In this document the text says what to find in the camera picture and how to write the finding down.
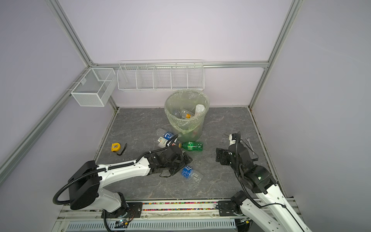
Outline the silver open-end wrench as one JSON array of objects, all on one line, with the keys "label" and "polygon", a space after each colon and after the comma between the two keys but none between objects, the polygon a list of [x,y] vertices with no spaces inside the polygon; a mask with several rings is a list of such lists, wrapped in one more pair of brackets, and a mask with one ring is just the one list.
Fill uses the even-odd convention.
[{"label": "silver open-end wrench", "polygon": [[246,142],[247,142],[247,146],[248,146],[248,148],[249,148],[250,151],[252,152],[252,155],[253,155],[252,160],[253,160],[253,161],[258,161],[258,160],[259,160],[259,156],[258,156],[258,154],[253,150],[253,146],[252,146],[252,144],[251,144],[250,138],[247,137],[245,140],[246,140]]}]

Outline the square bottle red green label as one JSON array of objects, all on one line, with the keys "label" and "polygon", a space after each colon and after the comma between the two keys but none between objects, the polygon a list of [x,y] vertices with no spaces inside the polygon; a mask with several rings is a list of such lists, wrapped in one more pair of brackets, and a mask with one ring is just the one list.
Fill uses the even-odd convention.
[{"label": "square bottle red green label", "polygon": [[165,148],[165,147],[169,147],[169,146],[174,146],[174,145],[176,145],[176,143],[174,143],[174,142],[173,142],[172,144],[168,144],[168,145],[167,145],[168,140],[165,139],[165,138],[163,138],[163,137],[160,137],[157,141],[159,142],[158,146],[159,146],[160,148]]}]

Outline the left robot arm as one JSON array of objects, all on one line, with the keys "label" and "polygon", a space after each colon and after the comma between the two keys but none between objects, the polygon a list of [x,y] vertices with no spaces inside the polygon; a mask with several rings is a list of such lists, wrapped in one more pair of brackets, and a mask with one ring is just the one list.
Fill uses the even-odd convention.
[{"label": "left robot arm", "polygon": [[148,151],[134,160],[114,164],[86,162],[53,197],[55,205],[69,205],[71,210],[87,207],[101,209],[102,217],[133,218],[140,210],[130,207],[124,195],[106,186],[133,177],[180,172],[192,158],[177,146]]}]

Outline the clear bottle yellow label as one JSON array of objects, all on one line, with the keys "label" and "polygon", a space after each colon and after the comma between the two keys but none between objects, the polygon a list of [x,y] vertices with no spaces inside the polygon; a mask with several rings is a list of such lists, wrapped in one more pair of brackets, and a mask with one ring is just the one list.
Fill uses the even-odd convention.
[{"label": "clear bottle yellow label", "polygon": [[182,119],[190,119],[194,117],[194,114],[192,112],[185,110],[185,109],[181,109],[180,113],[181,113]]}]

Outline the clear bottle blue label white cap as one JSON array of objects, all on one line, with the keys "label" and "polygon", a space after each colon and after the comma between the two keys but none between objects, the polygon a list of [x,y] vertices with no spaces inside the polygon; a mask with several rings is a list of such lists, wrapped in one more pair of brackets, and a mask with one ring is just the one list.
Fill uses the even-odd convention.
[{"label": "clear bottle blue label white cap", "polygon": [[174,136],[173,133],[171,133],[168,130],[162,129],[162,128],[159,128],[159,129],[156,130],[156,135],[158,137],[162,137],[166,140],[170,140]]}]

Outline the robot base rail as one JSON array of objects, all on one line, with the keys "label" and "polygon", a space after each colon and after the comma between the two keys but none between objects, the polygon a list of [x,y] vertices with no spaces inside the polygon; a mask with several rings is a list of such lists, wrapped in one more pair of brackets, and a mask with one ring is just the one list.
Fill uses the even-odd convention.
[{"label": "robot base rail", "polygon": [[128,213],[109,213],[88,207],[71,210],[64,206],[53,227],[54,232],[284,232],[281,222],[267,206],[256,209],[249,203],[251,216],[237,211],[229,199],[129,201]]}]

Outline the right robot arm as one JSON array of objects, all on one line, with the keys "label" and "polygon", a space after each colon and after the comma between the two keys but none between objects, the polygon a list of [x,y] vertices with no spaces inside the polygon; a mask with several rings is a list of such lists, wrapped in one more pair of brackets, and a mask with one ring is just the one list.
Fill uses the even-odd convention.
[{"label": "right robot arm", "polygon": [[270,171],[254,163],[249,148],[240,142],[231,142],[227,149],[216,149],[216,162],[230,166],[242,186],[242,191],[229,201],[218,202],[221,214],[244,216],[265,232],[310,231],[284,197]]}]

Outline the small green plastic bottle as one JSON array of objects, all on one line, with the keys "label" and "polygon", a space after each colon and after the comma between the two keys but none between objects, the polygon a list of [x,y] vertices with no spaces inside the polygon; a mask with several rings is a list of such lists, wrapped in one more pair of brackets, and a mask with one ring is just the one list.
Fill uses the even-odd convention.
[{"label": "small green plastic bottle", "polygon": [[203,151],[203,143],[202,142],[186,142],[186,143],[180,143],[180,148],[183,148],[187,151]]}]

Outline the yellow tape measure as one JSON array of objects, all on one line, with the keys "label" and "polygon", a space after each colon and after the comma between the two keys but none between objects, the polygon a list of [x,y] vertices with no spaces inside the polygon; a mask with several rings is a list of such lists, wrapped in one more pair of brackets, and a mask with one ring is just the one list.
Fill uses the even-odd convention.
[{"label": "yellow tape measure", "polygon": [[118,152],[121,149],[121,144],[120,143],[113,143],[111,146],[111,151],[112,152]]}]

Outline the clear bottle red cap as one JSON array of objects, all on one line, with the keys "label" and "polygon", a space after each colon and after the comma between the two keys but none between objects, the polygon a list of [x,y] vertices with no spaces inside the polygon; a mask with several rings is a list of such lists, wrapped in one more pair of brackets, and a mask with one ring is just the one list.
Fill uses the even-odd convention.
[{"label": "clear bottle red cap", "polygon": [[197,104],[195,107],[195,117],[200,117],[203,116],[205,113],[205,106],[203,104]]}]

